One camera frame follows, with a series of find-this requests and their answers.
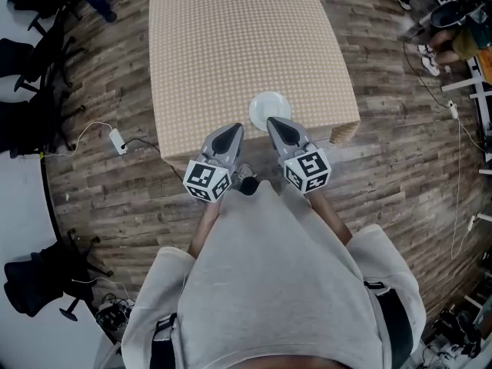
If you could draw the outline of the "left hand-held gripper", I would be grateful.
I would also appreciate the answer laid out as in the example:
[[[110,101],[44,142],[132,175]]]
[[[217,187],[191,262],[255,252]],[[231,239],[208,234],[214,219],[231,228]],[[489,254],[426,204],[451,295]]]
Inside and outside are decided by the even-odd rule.
[[[188,162],[183,178],[191,196],[215,203],[230,188],[243,137],[241,123],[225,125],[206,137],[195,159]]]

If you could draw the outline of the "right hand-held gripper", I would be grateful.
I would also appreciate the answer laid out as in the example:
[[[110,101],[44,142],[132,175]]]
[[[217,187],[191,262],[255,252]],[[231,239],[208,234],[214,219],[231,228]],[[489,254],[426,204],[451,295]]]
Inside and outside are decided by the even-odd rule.
[[[318,147],[299,123],[280,117],[267,119],[267,130],[284,177],[302,194],[325,186],[331,166],[323,148]]]

